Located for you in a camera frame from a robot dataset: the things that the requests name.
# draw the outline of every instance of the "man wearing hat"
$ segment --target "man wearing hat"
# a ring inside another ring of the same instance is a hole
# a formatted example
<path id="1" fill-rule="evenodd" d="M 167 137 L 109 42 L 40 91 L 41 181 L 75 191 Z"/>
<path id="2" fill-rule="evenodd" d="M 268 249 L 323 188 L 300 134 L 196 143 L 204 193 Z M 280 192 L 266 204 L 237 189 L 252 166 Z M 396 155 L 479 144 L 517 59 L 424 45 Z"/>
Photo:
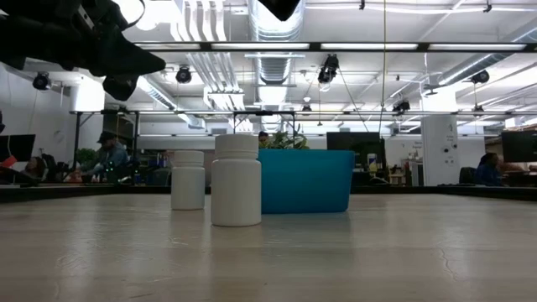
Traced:
<path id="1" fill-rule="evenodd" d="M 114 134 L 103 132 L 97 142 L 101 144 L 101 148 L 97 150 L 96 164 L 93 169 L 84 174 L 98 174 L 107 166 L 113 165 L 114 167 L 118 167 L 128 162 L 127 150 L 116 140 Z"/>

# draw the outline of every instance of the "table surface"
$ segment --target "table surface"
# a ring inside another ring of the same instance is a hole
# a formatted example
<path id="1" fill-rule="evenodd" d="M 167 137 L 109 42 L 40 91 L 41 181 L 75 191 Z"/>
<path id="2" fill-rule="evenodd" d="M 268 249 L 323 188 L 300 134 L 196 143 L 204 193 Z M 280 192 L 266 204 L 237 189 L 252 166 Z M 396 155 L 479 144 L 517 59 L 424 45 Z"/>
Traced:
<path id="1" fill-rule="evenodd" d="M 537 204 L 355 195 L 211 226 L 168 195 L 0 205 L 0 301 L 530 301 Z"/>

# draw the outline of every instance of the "person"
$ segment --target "person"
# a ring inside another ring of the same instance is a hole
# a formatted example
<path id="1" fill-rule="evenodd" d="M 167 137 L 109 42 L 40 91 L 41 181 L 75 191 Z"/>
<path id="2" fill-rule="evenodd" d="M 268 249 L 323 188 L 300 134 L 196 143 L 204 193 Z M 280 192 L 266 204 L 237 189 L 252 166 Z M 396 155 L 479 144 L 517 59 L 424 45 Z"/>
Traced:
<path id="1" fill-rule="evenodd" d="M 33 157 L 30 158 L 26 164 L 26 167 L 24 167 L 24 170 L 20 171 L 20 173 L 37 180 L 41 180 L 43 178 L 44 170 L 44 160 L 42 158 Z"/>
<path id="2" fill-rule="evenodd" d="M 258 140 L 260 143 L 264 143 L 269 139 L 269 134 L 265 131 L 261 131 L 258 135 Z"/>
<path id="3" fill-rule="evenodd" d="M 116 140 L 114 134 L 103 132 L 97 142 L 101 144 L 101 148 L 97 150 L 96 161 L 90 167 L 82 167 L 83 175 L 99 174 L 110 163 L 118 167 L 128 162 L 127 150 Z"/>
<path id="4" fill-rule="evenodd" d="M 502 178 L 497 166 L 498 156 L 495 153 L 483 155 L 474 175 L 476 185 L 502 186 Z"/>

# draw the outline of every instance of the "ceiling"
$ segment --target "ceiling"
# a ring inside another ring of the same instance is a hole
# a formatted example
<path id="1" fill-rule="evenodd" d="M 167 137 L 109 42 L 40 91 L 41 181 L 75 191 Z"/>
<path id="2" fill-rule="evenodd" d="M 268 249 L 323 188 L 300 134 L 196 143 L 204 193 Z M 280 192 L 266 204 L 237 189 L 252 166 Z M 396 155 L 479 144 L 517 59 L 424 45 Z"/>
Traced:
<path id="1" fill-rule="evenodd" d="M 356 5 L 356 3 L 359 1 L 308 0 L 300 40 L 308 42 L 384 41 L 384 22 L 386 23 L 386 40 L 397 42 L 500 42 L 504 41 L 504 36 L 527 23 L 533 22 L 537 28 L 537 18 L 534 12 L 499 11 L 500 8 L 535 10 L 537 3 L 534 0 L 494 0 L 492 1 L 493 10 L 489 13 L 481 11 L 451 14 L 386 13 L 385 20 L 383 11 L 372 9 L 360 11 L 349 7 L 350 4 Z M 394 9 L 430 11 L 450 10 L 457 3 L 461 5 L 456 10 L 485 7 L 484 0 L 390 0 L 386 5 Z M 367 0 L 366 5 L 366 8 L 368 6 L 381 8 L 383 1 Z M 247 1 L 225 1 L 224 9 L 224 27 L 229 40 L 251 40 L 246 14 L 248 12 Z M 124 34 L 133 42 L 174 41 L 169 33 L 169 23 L 165 21 L 149 31 L 133 27 Z M 190 84 L 180 85 L 175 80 L 178 66 L 190 63 L 185 53 L 158 53 L 157 55 L 167 62 L 168 73 L 166 76 L 163 73 L 156 73 L 150 77 L 158 82 L 168 94 L 175 97 L 181 108 L 185 110 L 207 109 L 202 101 L 205 85 L 196 74 L 196 70 L 190 69 L 193 71 L 193 80 Z M 254 85 L 257 81 L 253 62 L 246 59 L 244 55 L 244 53 L 232 53 L 232 64 L 239 85 L 244 90 L 244 103 L 250 106 L 254 102 L 258 103 L 257 88 Z M 310 103 L 320 103 L 321 110 L 325 111 L 350 110 L 353 108 L 352 101 L 363 110 L 380 110 L 379 105 L 383 98 L 387 100 L 386 107 L 391 110 L 391 105 L 396 100 L 389 100 L 388 97 L 405 86 L 408 81 L 426 80 L 426 75 L 447 71 L 473 56 L 473 54 L 450 53 L 433 53 L 427 56 L 424 54 L 340 53 L 337 56 L 341 73 L 338 73 L 331 83 L 329 91 L 319 92 L 316 76 L 326 55 L 327 53 L 304 53 L 304 58 L 295 59 L 290 80 L 292 87 L 289 88 L 285 98 L 285 102 L 288 103 L 286 108 L 293 107 L 299 110 L 304 104 L 304 97 L 308 96 L 311 98 Z M 496 80 L 532 65 L 536 61 L 537 55 L 518 54 L 497 63 L 487 69 L 491 80 L 484 85 L 478 84 L 476 95 L 473 94 L 474 87 L 471 83 L 455 84 L 456 103 L 459 109 L 472 108 L 475 102 L 508 95 L 519 88 L 534 84 L 537 82 L 537 69 L 528 68 L 525 72 L 491 85 Z M 384 63 L 386 76 L 383 76 Z M 486 89 L 479 89 L 481 86 L 485 86 Z M 409 100 L 413 109 L 419 109 L 419 93 Z M 524 97 L 500 102 L 488 109 L 508 110 L 533 102 L 537 104 L 537 90 Z M 136 91 L 127 104 L 130 109 L 159 109 L 154 101 L 142 91 Z"/>

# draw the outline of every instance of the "white column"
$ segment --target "white column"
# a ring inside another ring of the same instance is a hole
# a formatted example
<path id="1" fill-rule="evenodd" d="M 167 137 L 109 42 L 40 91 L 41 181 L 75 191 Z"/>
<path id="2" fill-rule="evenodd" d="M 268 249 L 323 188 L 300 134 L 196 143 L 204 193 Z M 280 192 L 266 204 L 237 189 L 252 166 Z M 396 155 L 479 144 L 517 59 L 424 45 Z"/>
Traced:
<path id="1" fill-rule="evenodd" d="M 421 119 L 424 148 L 425 185 L 448 185 L 459 182 L 460 162 L 456 116 L 438 115 Z"/>

